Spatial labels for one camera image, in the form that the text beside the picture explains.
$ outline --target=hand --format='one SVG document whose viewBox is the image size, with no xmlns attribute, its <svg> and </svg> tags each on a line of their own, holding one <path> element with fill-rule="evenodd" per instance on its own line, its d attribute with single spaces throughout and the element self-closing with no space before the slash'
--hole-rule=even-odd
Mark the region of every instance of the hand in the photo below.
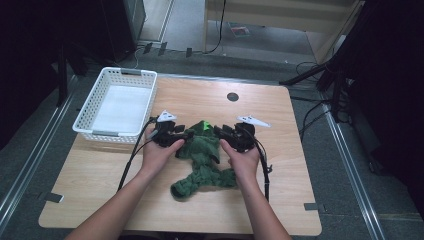
<svg viewBox="0 0 424 240">
<path fill-rule="evenodd" d="M 235 151 L 224 139 L 221 139 L 220 143 L 222 149 L 224 149 L 228 156 L 230 156 L 230 160 L 228 160 L 228 162 L 234 169 L 237 179 L 255 179 L 256 181 L 256 171 L 259 163 L 258 149 L 254 147 L 247 152 L 239 153 Z"/>
<path fill-rule="evenodd" d="M 153 129 L 147 129 L 145 136 L 149 136 Z M 171 146 L 163 148 L 151 141 L 143 147 L 143 163 L 139 174 L 148 174 L 148 176 L 155 177 L 168 162 L 169 157 L 174 154 L 178 149 L 184 145 L 184 140 L 180 139 Z"/>
</svg>

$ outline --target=green plush toy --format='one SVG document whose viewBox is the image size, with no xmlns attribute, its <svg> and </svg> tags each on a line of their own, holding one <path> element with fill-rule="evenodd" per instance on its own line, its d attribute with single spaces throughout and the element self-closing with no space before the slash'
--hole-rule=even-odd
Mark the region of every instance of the green plush toy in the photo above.
<svg viewBox="0 0 424 240">
<path fill-rule="evenodd" d="M 187 140 L 176 157 L 191 158 L 193 172 L 185 179 L 172 184 L 172 196 L 175 199 L 188 198 L 201 186 L 235 187 L 234 170 L 229 168 L 220 171 L 213 162 L 219 164 L 219 139 L 213 133 L 213 127 L 206 121 L 200 121 L 185 132 L 194 132 L 194 137 Z"/>
</svg>

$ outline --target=gray floor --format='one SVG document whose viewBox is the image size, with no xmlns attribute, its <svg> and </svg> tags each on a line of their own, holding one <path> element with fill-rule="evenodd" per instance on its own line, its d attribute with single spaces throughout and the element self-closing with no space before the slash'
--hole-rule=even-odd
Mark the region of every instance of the gray floor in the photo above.
<svg viewBox="0 0 424 240">
<path fill-rule="evenodd" d="M 168 42 L 168 49 L 184 51 L 187 47 L 192 47 L 193 50 L 200 50 L 203 18 L 200 11 L 190 8 L 197 9 L 199 2 L 203 1 L 175 0 L 163 38 L 163 41 Z M 217 40 L 216 23 L 209 22 L 209 25 L 208 49 L 213 48 Z M 152 50 L 149 54 L 139 52 L 138 68 L 159 73 L 247 79 L 246 81 L 257 84 L 276 85 L 279 80 L 296 76 L 298 63 L 314 61 L 304 33 L 261 26 L 247 27 L 252 32 L 248 38 L 235 38 L 230 31 L 223 32 L 222 45 L 215 55 L 193 55 L 185 58 L 184 52 L 167 51 L 163 56 L 158 56 L 157 50 Z M 119 65 L 132 68 L 136 65 L 136 60 L 130 56 Z M 300 71 L 307 69 L 307 66 L 299 68 Z M 71 126 L 77 115 L 76 110 L 82 106 L 99 70 L 99 66 L 90 64 L 89 73 L 78 77 L 78 86 L 64 120 L 44 153 L 3 235 L 0 236 L 1 239 L 61 239 L 69 232 L 67 229 L 43 229 L 38 226 L 38 217 L 44 202 L 37 200 L 37 196 L 42 191 L 50 191 L 54 185 L 75 138 Z M 290 94 L 318 99 L 319 94 L 314 90 L 314 82 L 312 79 L 290 87 Z M 9 145 L 0 151 L 0 197 L 4 197 L 31 153 L 32 146 L 36 144 L 55 109 L 56 97 L 57 93 L 53 92 L 22 126 Z M 292 100 L 292 104 L 298 127 L 301 128 L 306 112 L 315 103 Z M 321 108 L 316 109 L 308 120 L 322 112 Z M 339 126 L 355 159 L 360 178 L 386 239 L 424 239 L 423 221 L 405 187 L 391 176 L 377 176 L 371 173 L 353 128 L 348 124 Z M 302 144 L 316 202 L 324 207 L 320 210 L 323 232 L 317 237 L 294 238 L 372 239 L 325 118 L 319 119 L 306 131 Z"/>
</svg>

